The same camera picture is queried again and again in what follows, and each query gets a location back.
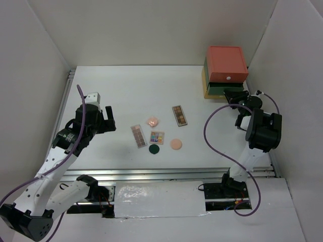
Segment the green drawer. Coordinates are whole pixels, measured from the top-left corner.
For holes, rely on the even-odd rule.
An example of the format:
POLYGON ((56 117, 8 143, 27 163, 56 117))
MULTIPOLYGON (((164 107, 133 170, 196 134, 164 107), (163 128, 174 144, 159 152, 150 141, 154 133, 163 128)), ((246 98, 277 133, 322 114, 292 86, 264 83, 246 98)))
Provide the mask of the green drawer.
MULTIPOLYGON (((207 67, 207 59, 204 60, 204 66, 206 79, 208 77, 208 67, 207 67)), ((210 93, 213 95, 224 95, 224 90, 229 89, 232 91, 244 91, 243 83, 214 83, 214 82, 206 82, 208 87, 210 88, 210 93)))

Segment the pink eyeshadow palette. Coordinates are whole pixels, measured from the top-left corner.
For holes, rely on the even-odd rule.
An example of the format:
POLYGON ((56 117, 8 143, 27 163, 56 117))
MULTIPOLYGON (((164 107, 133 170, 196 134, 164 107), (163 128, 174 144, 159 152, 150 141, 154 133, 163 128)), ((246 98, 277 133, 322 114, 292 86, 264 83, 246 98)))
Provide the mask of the pink eyeshadow palette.
POLYGON ((144 133, 140 125, 134 125, 131 127, 133 137, 135 139, 137 148, 142 148, 147 145, 144 133))

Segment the colourful square eyeshadow palette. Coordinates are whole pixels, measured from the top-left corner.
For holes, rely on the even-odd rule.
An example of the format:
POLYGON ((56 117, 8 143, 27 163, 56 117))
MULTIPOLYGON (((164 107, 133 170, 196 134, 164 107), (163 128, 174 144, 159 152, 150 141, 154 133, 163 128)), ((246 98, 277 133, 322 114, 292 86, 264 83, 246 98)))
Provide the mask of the colourful square eyeshadow palette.
POLYGON ((149 142, 151 144, 163 145, 165 133, 160 131, 151 131, 149 142))

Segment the brown eyeshadow palette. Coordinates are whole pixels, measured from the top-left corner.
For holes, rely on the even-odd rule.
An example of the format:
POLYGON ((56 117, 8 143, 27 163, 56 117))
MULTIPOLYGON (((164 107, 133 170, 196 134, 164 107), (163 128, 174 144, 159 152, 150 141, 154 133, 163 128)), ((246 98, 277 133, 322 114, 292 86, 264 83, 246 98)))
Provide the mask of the brown eyeshadow palette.
POLYGON ((186 126, 188 123, 187 123, 187 120, 186 120, 185 115, 183 113, 182 107, 180 105, 173 106, 172 110, 173 110, 178 127, 186 126))

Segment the red top drawer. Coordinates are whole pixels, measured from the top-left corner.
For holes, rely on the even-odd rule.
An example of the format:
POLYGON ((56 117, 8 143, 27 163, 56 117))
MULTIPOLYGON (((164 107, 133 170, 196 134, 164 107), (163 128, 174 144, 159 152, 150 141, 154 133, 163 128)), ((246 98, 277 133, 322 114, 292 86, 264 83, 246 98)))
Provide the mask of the red top drawer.
POLYGON ((248 69, 241 47, 210 46, 206 52, 208 81, 214 83, 243 83, 248 69))

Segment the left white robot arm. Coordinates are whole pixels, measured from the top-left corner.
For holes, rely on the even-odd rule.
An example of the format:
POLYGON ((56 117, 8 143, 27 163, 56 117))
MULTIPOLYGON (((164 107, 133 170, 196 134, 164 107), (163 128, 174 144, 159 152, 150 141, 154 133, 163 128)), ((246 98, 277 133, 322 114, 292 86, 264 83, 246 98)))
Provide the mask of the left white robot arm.
POLYGON ((57 187, 67 169, 76 161, 96 134, 116 130, 111 106, 102 110, 94 104, 81 105, 75 118, 59 131, 48 157, 35 181, 12 204, 1 205, 1 218, 8 227, 33 241, 41 241, 50 232, 53 222, 74 203, 108 201, 111 192, 89 175, 80 175, 58 194, 57 187))

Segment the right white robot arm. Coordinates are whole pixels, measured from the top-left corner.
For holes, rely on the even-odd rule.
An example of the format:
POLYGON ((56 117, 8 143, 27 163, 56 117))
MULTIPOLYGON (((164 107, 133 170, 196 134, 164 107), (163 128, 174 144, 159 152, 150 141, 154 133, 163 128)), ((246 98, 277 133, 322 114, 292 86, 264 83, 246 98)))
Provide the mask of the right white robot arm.
POLYGON ((231 197, 244 191, 248 173, 254 169, 259 159, 278 147, 282 135, 282 115, 274 99, 259 90, 251 95, 248 91, 226 89, 224 96, 230 107, 239 111, 235 126, 246 132, 246 146, 238 164, 229 168, 220 184, 220 193, 224 197, 231 197), (261 95, 272 101, 276 112, 267 113, 262 110, 261 95))

